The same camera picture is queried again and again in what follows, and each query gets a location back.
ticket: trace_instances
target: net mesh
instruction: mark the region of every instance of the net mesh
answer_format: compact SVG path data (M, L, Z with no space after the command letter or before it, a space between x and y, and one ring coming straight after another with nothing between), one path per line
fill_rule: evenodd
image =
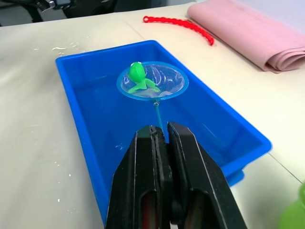
M152 88L147 84L147 89L138 89L132 93L128 92L136 83L129 78L129 69L125 70L121 76L120 87L124 94L133 97L148 99L164 99L167 96L174 97L173 94L182 92L188 85L186 75L178 68L162 62L144 62L142 66L145 70L146 79L153 81L157 88Z

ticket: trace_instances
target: net rim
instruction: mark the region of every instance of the net rim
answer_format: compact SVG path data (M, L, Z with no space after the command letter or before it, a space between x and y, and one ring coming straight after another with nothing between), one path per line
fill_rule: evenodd
M184 73L184 71L182 71L180 68L177 68L176 66L171 65L169 63L160 62L160 61L146 61L146 62L142 62L142 65L148 65L148 64L159 64L159 65L163 65L163 66L167 66L167 67L173 68L176 71L178 71L183 76L184 81L185 81L183 88L181 90L171 94L171 95L167 95L167 96L163 96L163 97L156 97L156 98L140 97L140 96L136 96L136 95L130 94L130 93L124 91L121 88L121 80L127 74L127 72L129 71L129 69L130 69L130 66L129 66L128 68L126 68L124 71L121 72L121 74L119 75L119 77L118 77L118 79L116 81L116 87L118 88L118 90L123 95L125 95L125 96L127 96L129 98L132 98L132 99L142 100L142 101L160 101L160 100L166 100L166 99L174 98L174 97L180 95L181 93L183 93L187 89L187 87L189 85L189 79L187 78L187 76Z

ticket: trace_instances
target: folded pink fabric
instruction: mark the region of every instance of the folded pink fabric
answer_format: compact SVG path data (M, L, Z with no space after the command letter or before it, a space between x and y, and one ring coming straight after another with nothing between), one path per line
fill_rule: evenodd
M192 5L188 16L255 63L279 73L305 63L305 36L230 0Z

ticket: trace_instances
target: red bead chain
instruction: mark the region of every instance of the red bead chain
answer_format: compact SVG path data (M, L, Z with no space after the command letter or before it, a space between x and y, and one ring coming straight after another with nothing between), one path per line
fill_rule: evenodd
M143 22L145 22L145 23L160 22L160 23L170 23L170 24L174 24L174 25L183 26L183 27L186 27L188 29L194 30L195 32L200 33L202 36L204 36L208 40L210 45L214 44L214 38L207 31L205 31L203 28L200 28L198 25L196 25L196 24L194 24L194 23L192 23L188 20L181 20L181 19L176 19L176 18L165 18L165 17L157 18L157 17L145 16L145 17L143 17Z

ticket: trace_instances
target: pink cloth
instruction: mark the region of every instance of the pink cloth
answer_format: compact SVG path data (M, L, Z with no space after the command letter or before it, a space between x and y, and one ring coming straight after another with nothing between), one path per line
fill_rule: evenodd
M208 0L187 13L264 71L279 73L305 63L304 35L240 4Z

